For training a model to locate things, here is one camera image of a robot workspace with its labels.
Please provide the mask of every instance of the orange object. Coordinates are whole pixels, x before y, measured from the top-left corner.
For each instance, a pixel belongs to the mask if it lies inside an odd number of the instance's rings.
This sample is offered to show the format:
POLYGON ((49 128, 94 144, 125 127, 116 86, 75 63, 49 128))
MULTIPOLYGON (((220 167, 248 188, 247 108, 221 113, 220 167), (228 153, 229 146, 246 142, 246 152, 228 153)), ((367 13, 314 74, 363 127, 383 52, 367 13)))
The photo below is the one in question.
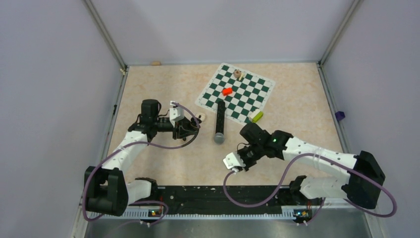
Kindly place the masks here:
POLYGON ((222 90, 222 94, 224 96, 227 96, 227 95, 231 94, 232 92, 233 92, 232 88, 225 88, 225 89, 222 90))

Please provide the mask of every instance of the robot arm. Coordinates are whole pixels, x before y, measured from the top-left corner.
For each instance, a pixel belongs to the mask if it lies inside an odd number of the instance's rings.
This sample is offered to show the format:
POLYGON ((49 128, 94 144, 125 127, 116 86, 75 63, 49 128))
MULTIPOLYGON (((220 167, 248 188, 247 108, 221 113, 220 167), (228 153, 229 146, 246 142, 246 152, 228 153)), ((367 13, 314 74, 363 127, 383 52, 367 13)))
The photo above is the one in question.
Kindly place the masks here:
MULTIPOLYGON (((150 196, 153 183, 156 183, 154 180, 137 178, 127 184, 124 181, 124 173, 139 153, 158 132, 172 132, 173 139, 185 140, 189 135, 196 136, 199 131, 195 121, 186 119, 184 110, 174 103, 170 102, 169 117, 160 117, 161 104, 157 100, 147 99, 142 102, 142 113, 136 122, 128 128, 112 156, 93 175, 86 195, 87 211, 121 216, 128 204, 150 196), (127 146, 134 142, 144 143, 127 146)), ((86 169, 85 184, 94 168, 90 166, 86 169)))
MULTIPOLYGON (((235 172, 249 170, 263 156, 291 161, 300 154, 313 153, 356 170, 380 185, 385 180, 385 175, 373 155, 365 151, 360 155, 330 151, 304 142, 284 131, 276 130, 269 134, 255 123, 244 126, 240 134, 249 145, 228 154, 223 159, 226 167, 235 172)), ((371 183, 315 156, 304 156, 298 161, 324 171, 332 177, 298 176, 290 183, 291 191, 297 191, 307 199, 345 198, 367 209, 376 207, 380 189, 371 183)))

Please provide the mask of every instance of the white wall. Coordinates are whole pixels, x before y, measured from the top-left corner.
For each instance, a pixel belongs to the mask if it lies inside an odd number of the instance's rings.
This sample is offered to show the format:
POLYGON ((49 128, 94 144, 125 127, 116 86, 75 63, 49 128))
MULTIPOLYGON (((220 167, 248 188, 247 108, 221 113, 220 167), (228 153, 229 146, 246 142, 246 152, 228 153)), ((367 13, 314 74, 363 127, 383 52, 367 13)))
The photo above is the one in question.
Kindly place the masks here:
POLYGON ((93 0, 127 64, 319 60, 353 0, 93 0))
MULTIPOLYGON (((372 152, 397 199, 391 237, 420 232, 420 1, 369 0, 325 66, 353 152, 372 152)), ((390 211, 386 195, 383 213, 390 211)))
POLYGON ((82 1, 0 1, 0 237, 70 235, 120 81, 82 1))

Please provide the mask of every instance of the wooden tabletop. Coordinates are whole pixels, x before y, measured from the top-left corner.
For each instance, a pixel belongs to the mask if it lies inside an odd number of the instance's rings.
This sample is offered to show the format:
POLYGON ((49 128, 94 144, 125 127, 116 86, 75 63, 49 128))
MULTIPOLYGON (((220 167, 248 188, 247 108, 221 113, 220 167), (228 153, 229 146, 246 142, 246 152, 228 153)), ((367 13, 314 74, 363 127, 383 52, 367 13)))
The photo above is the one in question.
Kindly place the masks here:
MULTIPOLYGON (((298 138, 330 150, 341 152, 337 131, 328 107, 315 63, 235 64, 253 73, 276 81, 276 86, 258 125, 272 133, 282 130, 298 138)), ((211 79, 218 64, 132 66, 129 68, 115 128, 110 153, 122 141, 127 128, 141 112, 144 99, 157 99, 166 112, 171 100, 189 108, 193 113, 205 113, 207 119, 197 139, 189 146, 165 150, 148 146, 129 171, 126 182, 137 177, 156 179, 159 185, 222 185, 229 172, 222 159, 236 151, 240 142, 246 142, 239 131, 242 126, 225 120, 225 142, 213 141, 215 113, 195 105, 194 101, 211 79)), ((153 143, 177 146, 185 143, 173 140, 170 132, 158 133, 153 143)), ((262 158, 247 172, 229 178, 229 185, 278 184, 287 162, 262 158)), ((285 183, 296 176, 326 176, 312 167, 296 163, 290 169, 285 183)))

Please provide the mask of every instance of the chessboard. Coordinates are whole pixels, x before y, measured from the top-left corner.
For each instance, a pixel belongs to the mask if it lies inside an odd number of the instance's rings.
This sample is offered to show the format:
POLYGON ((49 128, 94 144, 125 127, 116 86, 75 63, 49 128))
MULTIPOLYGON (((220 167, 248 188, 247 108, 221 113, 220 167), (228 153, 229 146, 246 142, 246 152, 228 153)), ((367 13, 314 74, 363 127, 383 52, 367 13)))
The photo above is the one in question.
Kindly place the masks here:
POLYGON ((226 117, 240 124, 251 121, 248 114, 260 109, 263 112, 270 94, 275 86, 271 79, 254 74, 245 69, 222 63, 202 90, 195 103, 212 112, 217 111, 217 102, 224 100, 226 103, 226 117), (241 81, 236 79, 233 71, 240 70, 244 77, 241 81), (231 87, 232 94, 223 96, 222 90, 231 87))

